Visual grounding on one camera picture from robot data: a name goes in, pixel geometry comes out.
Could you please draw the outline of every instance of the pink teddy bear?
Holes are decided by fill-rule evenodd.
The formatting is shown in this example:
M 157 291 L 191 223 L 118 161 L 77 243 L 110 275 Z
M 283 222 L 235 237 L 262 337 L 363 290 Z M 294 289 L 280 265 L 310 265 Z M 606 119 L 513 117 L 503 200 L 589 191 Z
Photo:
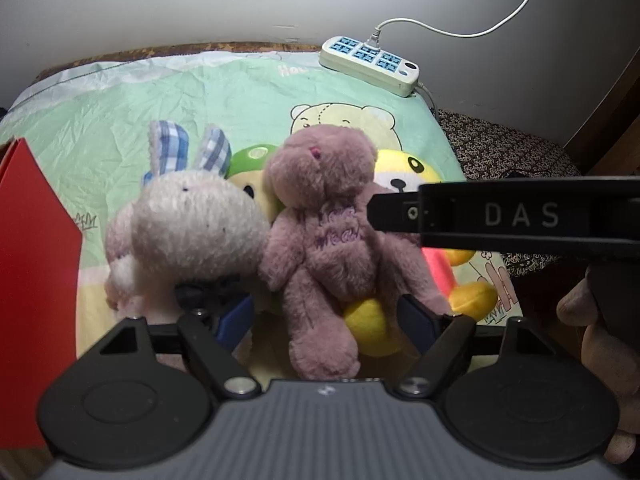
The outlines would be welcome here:
M 284 288 L 289 355 L 303 378 L 357 374 L 358 346 L 342 318 L 354 301 L 377 297 L 397 336 L 403 294 L 438 314 L 450 312 L 417 237 L 377 232 L 367 221 L 372 195 L 389 192 L 373 183 L 377 155 L 360 130 L 318 124 L 290 136 L 264 170 L 265 185 L 286 208 L 259 273 L 271 290 Z

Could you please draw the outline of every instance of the screw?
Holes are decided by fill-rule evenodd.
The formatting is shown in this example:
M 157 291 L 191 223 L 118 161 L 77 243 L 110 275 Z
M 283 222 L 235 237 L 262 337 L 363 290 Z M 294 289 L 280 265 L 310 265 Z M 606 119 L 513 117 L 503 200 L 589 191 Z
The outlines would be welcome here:
M 206 308 L 194 308 L 191 313 L 195 317 L 203 318 L 209 313 L 209 311 Z
M 430 383 L 424 377 L 407 377 L 400 383 L 400 390 L 412 396 L 423 395 L 429 389 Z
M 336 389 L 333 386 L 329 386 L 328 384 L 322 386 L 321 388 L 318 388 L 318 393 L 325 397 L 333 395 L 335 392 Z
M 236 395 L 247 395 L 258 387 L 251 377 L 231 377 L 225 381 L 225 390 Z

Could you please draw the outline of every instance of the white wall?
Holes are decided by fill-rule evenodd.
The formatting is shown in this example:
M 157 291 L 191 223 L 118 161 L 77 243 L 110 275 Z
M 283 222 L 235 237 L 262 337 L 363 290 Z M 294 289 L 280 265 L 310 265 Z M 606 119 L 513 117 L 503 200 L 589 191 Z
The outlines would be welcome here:
M 395 16 L 475 32 L 520 1 L 0 0 L 0 105 L 40 70 L 81 57 L 217 40 L 366 38 Z M 640 45 L 639 14 L 640 0 L 531 0 L 484 38 L 400 24 L 385 28 L 382 45 L 420 64 L 441 107 L 566 142 Z

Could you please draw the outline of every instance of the red box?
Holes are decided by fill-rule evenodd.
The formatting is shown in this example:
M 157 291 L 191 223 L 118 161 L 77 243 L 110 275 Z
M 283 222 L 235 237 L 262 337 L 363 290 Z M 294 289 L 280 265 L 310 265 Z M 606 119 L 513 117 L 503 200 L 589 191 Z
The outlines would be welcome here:
M 76 358 L 81 245 L 26 141 L 0 146 L 0 449 L 44 444 L 38 399 Z

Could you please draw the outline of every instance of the bear face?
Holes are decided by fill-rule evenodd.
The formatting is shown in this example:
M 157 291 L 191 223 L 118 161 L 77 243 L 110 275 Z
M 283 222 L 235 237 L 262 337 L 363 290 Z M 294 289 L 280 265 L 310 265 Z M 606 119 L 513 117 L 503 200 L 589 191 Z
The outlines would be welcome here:
M 396 119 L 382 108 L 359 107 L 344 103 L 323 103 L 315 106 L 298 105 L 291 110 L 291 134 L 315 124 L 332 124 L 362 130 L 381 149 L 401 150 L 394 131 Z
M 423 160 L 397 150 L 379 150 L 376 184 L 399 193 L 418 191 L 421 184 L 441 182 L 435 170 Z
M 373 180 L 376 156 L 361 130 L 309 125 L 268 160 L 265 182 L 286 207 L 318 209 L 329 200 L 359 194 Z

